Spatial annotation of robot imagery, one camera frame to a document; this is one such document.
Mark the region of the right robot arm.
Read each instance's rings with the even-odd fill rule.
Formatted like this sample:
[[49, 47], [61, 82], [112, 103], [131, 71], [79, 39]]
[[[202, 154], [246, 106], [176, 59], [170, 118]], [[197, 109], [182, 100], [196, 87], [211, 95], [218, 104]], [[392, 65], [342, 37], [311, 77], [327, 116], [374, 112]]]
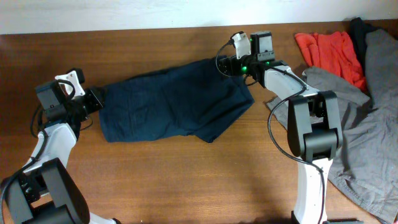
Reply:
[[227, 45], [235, 55], [216, 58], [226, 77], [252, 77], [275, 93], [280, 101], [271, 109], [275, 116], [287, 107], [287, 141], [290, 152], [276, 148], [298, 164], [298, 193], [291, 214], [293, 223], [327, 223], [326, 182], [336, 151], [343, 143], [338, 100], [333, 91], [320, 91], [301, 78], [282, 60], [276, 60], [269, 31], [233, 34]]

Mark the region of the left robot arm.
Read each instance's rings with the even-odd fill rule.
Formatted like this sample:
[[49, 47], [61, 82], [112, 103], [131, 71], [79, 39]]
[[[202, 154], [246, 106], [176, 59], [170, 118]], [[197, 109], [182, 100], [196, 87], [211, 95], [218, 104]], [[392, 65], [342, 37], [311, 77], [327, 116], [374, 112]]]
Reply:
[[81, 124], [104, 108], [106, 91], [55, 80], [37, 86], [40, 101], [33, 119], [39, 132], [37, 145], [27, 163], [4, 179], [1, 203], [14, 223], [118, 223], [90, 212], [88, 204], [66, 170]]

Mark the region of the navy blue shorts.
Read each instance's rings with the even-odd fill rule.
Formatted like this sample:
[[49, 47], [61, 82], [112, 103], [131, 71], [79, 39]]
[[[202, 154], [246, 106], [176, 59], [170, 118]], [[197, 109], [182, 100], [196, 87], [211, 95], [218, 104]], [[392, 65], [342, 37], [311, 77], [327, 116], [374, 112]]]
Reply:
[[213, 59], [106, 86], [99, 112], [107, 142], [196, 136], [212, 143], [254, 103], [242, 77], [226, 78]]

